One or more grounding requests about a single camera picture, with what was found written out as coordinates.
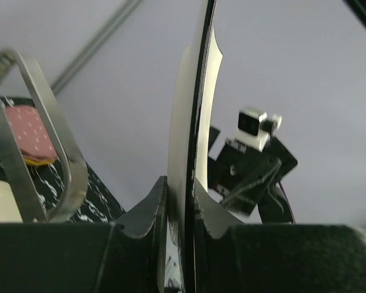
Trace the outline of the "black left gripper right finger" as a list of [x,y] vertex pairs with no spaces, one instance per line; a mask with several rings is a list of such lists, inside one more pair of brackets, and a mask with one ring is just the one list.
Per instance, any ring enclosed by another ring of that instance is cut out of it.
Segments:
[[366,234],[346,225],[245,224],[195,184],[198,292],[366,292]]

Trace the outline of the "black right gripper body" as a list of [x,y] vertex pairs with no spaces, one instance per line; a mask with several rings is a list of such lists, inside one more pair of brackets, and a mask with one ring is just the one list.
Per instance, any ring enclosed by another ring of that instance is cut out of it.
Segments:
[[281,181],[298,165],[275,136],[263,151],[226,139],[216,159],[208,157],[208,188],[222,196],[219,204],[242,215],[257,208],[261,217],[292,217]]

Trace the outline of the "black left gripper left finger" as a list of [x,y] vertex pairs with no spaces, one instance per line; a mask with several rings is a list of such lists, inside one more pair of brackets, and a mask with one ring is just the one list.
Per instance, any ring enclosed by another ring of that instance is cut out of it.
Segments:
[[167,179],[108,223],[0,224],[0,292],[162,292]]

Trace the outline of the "cream square plate black rim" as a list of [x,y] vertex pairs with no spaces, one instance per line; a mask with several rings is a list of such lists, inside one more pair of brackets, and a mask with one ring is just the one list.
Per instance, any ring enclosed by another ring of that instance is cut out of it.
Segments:
[[200,131],[201,114],[212,107],[203,105],[206,77],[217,56],[211,50],[214,35],[215,1],[203,1],[193,42],[178,69],[168,143],[168,217],[171,236],[179,252],[183,292],[196,292],[195,266],[195,181],[198,141],[208,133]]

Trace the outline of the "white round plate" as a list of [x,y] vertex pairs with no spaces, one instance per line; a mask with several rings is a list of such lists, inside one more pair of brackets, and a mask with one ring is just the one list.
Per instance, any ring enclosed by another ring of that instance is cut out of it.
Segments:
[[0,180],[0,223],[22,223],[10,185]]

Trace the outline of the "orange dotted plate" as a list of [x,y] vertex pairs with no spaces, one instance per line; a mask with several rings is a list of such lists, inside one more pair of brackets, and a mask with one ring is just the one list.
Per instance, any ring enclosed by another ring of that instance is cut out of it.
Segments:
[[36,159],[36,158],[26,157],[26,156],[24,156],[23,159],[27,165],[34,166],[34,167],[40,167],[40,166],[44,166],[44,165],[53,164],[57,160],[57,159]]

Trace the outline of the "pink dotted plate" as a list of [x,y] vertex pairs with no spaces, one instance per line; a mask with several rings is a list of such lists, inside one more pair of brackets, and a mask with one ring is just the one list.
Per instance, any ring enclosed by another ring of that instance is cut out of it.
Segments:
[[26,105],[6,107],[5,114],[23,157],[58,158],[36,108]]

